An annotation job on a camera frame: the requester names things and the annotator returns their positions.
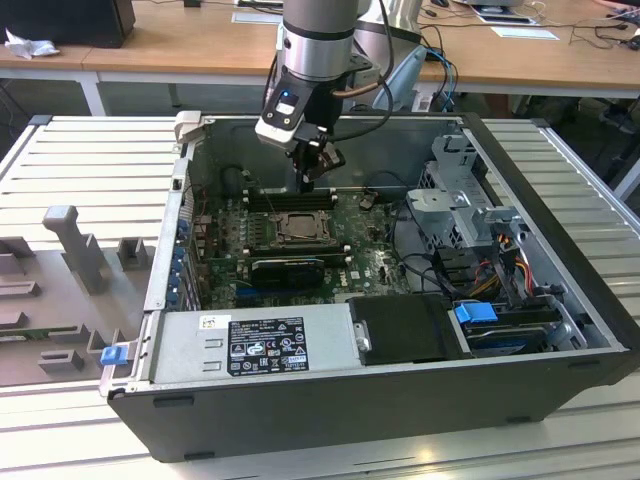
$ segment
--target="open computer chassis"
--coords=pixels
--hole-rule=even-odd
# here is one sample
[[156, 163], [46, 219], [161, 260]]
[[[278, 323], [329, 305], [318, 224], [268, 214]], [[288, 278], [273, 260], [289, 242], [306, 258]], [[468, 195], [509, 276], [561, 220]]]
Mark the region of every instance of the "open computer chassis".
[[477, 116], [394, 118], [307, 197], [254, 122], [187, 135], [133, 365], [104, 369], [154, 458], [535, 422], [637, 368], [635, 321]]

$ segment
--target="crumpled paper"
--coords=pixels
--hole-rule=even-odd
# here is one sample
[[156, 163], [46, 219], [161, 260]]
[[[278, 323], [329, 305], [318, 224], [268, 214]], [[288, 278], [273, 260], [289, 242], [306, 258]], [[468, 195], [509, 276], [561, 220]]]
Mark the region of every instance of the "crumpled paper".
[[4, 42], [4, 46], [16, 57], [31, 60], [33, 57], [60, 53], [60, 50], [56, 50], [53, 42], [49, 40], [27, 40], [13, 35], [8, 29], [5, 29], [5, 32], [7, 33], [7, 41]]

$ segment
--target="warning label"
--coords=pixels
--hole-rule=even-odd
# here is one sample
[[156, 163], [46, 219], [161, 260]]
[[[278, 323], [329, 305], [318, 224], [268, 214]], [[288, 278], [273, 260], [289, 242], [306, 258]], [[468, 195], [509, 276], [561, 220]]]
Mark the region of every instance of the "warning label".
[[228, 345], [234, 377], [309, 370], [302, 317], [229, 322]]

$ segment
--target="blue latch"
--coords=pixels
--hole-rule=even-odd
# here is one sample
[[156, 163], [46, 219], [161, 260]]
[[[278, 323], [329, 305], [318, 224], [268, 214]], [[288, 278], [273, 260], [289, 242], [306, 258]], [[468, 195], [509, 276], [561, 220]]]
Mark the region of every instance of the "blue latch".
[[115, 345], [102, 349], [100, 363], [102, 365], [126, 365], [129, 347], [126, 345]]
[[183, 267], [182, 262], [177, 258], [174, 258], [171, 261], [171, 270], [173, 270], [175, 273], [180, 273], [182, 271], [182, 267]]
[[171, 275], [169, 277], [169, 287], [178, 288], [180, 286], [180, 277], [177, 275]]
[[178, 219], [178, 232], [185, 233], [188, 230], [189, 230], [189, 222], [187, 222], [183, 218]]
[[454, 310], [458, 322], [496, 322], [498, 316], [490, 303], [470, 302], [463, 303]]
[[178, 292], [174, 290], [169, 290], [167, 292], [167, 303], [169, 305], [176, 305], [178, 303]]

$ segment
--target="motherboard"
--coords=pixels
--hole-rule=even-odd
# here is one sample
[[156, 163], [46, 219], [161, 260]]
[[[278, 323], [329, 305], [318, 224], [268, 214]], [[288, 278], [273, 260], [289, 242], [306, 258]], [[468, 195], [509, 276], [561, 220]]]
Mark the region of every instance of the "motherboard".
[[249, 194], [196, 217], [203, 308], [342, 303], [410, 293], [393, 212], [362, 191]]

